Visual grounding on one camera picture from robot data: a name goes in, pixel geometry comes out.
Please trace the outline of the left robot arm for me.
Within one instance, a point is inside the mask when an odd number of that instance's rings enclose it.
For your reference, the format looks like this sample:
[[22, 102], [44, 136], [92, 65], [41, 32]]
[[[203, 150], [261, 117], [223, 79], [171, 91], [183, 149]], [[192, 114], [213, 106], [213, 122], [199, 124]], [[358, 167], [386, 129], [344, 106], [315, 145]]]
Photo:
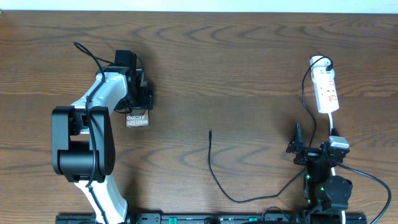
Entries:
[[79, 100], [53, 109], [52, 167], [84, 193], [95, 211], [57, 215], [56, 223], [134, 223], [112, 175], [116, 150], [110, 117], [113, 112], [123, 114], [128, 128], [134, 127], [134, 119], [148, 126], [154, 94], [138, 62], [134, 52], [117, 50], [114, 61], [99, 67], [94, 84]]

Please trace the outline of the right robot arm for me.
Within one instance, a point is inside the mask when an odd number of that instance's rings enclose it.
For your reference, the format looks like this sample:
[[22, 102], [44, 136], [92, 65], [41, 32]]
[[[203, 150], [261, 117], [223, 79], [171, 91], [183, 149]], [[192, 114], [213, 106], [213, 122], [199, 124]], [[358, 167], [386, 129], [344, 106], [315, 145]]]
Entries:
[[303, 223], [344, 223], [342, 213], [348, 209], [353, 184], [334, 174], [332, 168], [343, 162], [349, 153], [347, 140], [333, 128], [327, 141], [319, 147], [308, 147], [300, 125], [296, 124], [286, 152], [295, 154], [294, 164], [305, 166], [303, 196], [308, 200], [308, 208], [298, 213], [297, 220]]

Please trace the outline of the Galaxy S25 Ultra smartphone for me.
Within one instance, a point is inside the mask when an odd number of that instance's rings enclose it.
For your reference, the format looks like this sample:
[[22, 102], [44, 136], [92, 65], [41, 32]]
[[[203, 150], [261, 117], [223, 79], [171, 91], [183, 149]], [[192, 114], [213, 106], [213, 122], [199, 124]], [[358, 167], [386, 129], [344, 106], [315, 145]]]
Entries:
[[149, 110], [132, 110], [126, 114], [127, 128], [141, 128], [148, 127], [149, 125]]

